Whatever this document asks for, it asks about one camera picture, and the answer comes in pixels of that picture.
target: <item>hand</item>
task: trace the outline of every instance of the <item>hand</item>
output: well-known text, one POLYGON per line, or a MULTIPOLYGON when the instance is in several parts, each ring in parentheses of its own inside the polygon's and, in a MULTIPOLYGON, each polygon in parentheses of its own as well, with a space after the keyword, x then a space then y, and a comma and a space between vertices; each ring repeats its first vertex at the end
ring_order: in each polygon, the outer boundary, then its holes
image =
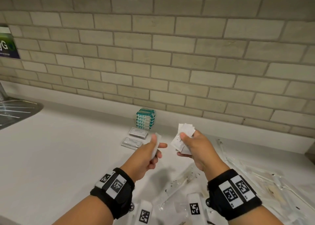
POLYGON ((189 138, 185 133, 181 133, 180 138, 189 147, 192 155, 180 152, 177 152, 177 155, 192 158, 197 168, 205 173, 208 180, 229 169, 220 159, 211 142, 200 131, 196 130, 192 138, 189 138))
MULTIPOLYGON (((130 156, 126 163, 120 167, 134 182, 142 179, 149 169, 155 169, 155 164, 158 162, 158 159, 162 158, 161 151, 157 150, 155 157, 151 159, 156 142, 157 137, 153 134, 151 141, 140 146, 140 148, 130 156)), ((159 148, 166 147, 166 143, 159 144, 159 148)))

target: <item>poster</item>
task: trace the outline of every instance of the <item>poster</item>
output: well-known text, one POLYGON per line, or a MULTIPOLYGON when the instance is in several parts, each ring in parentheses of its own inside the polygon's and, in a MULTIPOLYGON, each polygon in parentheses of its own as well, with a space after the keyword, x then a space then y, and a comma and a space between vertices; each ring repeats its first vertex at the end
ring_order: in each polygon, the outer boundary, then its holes
POLYGON ((6 24, 0 24, 0 56, 20 59, 13 36, 6 24))

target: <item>brick wall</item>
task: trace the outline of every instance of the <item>brick wall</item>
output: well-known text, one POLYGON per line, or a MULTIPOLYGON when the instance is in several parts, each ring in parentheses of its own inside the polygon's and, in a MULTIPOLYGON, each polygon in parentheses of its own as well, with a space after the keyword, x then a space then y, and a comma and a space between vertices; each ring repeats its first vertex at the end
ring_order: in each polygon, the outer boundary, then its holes
POLYGON ((315 0, 0 0, 0 79, 315 136, 315 0))

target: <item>wristband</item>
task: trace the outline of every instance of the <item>wristband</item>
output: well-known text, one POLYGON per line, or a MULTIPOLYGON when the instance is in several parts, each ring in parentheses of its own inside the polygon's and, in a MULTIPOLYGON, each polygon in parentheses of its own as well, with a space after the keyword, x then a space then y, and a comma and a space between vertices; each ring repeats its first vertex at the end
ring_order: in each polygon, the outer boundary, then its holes
POLYGON ((256 207, 262 201, 256 192, 235 170, 229 169, 208 182, 209 207, 226 220, 235 219, 256 207))
POLYGON ((135 184, 120 168, 106 173, 91 190, 90 195, 98 197, 111 211, 114 219, 128 213, 135 184))

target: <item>person's left hand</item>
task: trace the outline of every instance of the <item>person's left hand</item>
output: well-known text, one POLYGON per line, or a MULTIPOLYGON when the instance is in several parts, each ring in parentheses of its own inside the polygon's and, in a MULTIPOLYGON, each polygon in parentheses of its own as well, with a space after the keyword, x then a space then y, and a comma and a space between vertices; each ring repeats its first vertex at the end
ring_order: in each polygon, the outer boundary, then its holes
MULTIPOLYGON (((140 148, 130 156, 126 163, 120 167, 134 182, 142 179, 149 169, 155 169, 155 164, 158 162, 158 159, 162 158, 162 153, 157 150, 155 157, 151 159, 156 142, 157 137, 153 134, 151 141, 140 146, 140 148)), ((159 148, 166 147, 166 143, 159 144, 159 148)))

